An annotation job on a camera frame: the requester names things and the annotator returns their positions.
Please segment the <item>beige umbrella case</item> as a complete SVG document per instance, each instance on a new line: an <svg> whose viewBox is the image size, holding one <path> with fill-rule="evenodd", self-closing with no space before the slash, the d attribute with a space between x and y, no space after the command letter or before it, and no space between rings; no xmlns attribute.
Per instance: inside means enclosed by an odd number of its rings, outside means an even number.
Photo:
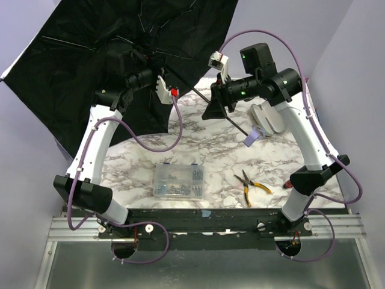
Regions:
<svg viewBox="0 0 385 289"><path fill-rule="evenodd" d="M251 114L254 117L257 126L266 136L284 133L287 126L282 116L276 109L270 106L268 101L261 104L252 104L250 106Z"/></svg>

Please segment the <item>lilac umbrella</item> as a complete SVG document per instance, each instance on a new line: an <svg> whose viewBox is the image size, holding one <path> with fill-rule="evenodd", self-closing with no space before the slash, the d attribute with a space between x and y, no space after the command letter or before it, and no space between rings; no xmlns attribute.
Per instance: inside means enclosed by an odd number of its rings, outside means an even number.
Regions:
<svg viewBox="0 0 385 289"><path fill-rule="evenodd" d="M75 156L110 52L148 53L167 87L187 94L224 44L237 1L61 1L3 82ZM111 144L166 133L171 105L155 89L134 92Z"/></svg>

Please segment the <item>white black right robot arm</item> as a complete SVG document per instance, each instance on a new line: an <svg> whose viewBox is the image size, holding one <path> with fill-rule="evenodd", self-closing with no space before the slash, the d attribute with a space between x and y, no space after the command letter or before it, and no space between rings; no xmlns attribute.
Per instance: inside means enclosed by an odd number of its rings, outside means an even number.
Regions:
<svg viewBox="0 0 385 289"><path fill-rule="evenodd" d="M208 65L219 73L211 84L211 100L202 118L224 119L234 112L239 101L255 97L266 100L282 116L304 158L304 166L290 176L293 188L278 214L278 223L290 226L303 218L314 193L343 165L349 165L350 159L327 143L319 122L308 115L311 107L304 104L301 96L306 86L295 70L278 72L266 43L248 46L240 54L248 76L237 80L227 73L227 56L221 52L210 56Z"/></svg>

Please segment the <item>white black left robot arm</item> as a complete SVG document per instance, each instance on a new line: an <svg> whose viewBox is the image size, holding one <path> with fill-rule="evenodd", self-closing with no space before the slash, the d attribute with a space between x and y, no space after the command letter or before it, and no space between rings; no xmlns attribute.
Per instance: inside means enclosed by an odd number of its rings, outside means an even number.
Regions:
<svg viewBox="0 0 385 289"><path fill-rule="evenodd" d="M129 211L100 186L103 162L112 137L121 124L134 92L155 85L156 70L146 52L136 49L108 53L105 71L91 99L89 120L78 152L54 187L67 204L67 220L77 207L115 224L125 224Z"/></svg>

